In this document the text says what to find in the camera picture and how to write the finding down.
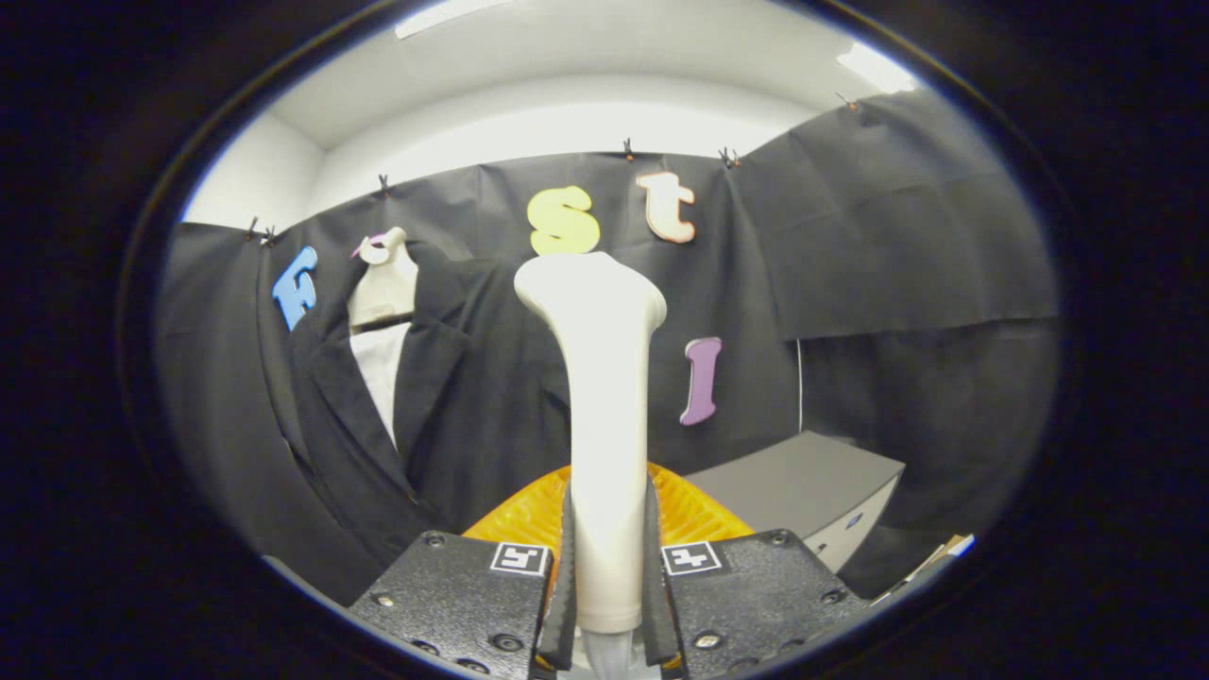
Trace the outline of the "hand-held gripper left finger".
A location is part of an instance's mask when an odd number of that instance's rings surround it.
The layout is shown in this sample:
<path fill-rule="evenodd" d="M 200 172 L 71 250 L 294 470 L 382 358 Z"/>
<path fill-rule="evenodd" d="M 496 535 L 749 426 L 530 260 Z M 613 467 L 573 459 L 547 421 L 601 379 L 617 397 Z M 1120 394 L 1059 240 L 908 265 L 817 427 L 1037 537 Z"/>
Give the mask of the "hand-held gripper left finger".
<path fill-rule="evenodd" d="M 577 594 L 569 468 L 554 469 L 465 534 L 426 531 L 349 607 L 406 653 L 488 679 L 569 669 Z"/>

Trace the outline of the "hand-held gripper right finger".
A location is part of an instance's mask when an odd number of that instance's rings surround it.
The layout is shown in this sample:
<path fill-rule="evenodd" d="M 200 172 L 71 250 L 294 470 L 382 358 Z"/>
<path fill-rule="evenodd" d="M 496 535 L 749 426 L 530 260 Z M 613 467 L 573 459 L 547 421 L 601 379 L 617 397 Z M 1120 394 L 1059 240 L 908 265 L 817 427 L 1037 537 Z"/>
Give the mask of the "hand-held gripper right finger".
<path fill-rule="evenodd" d="M 870 603 L 787 529 L 754 531 L 648 467 L 642 640 L 665 679 L 723 679 L 812 647 Z"/>

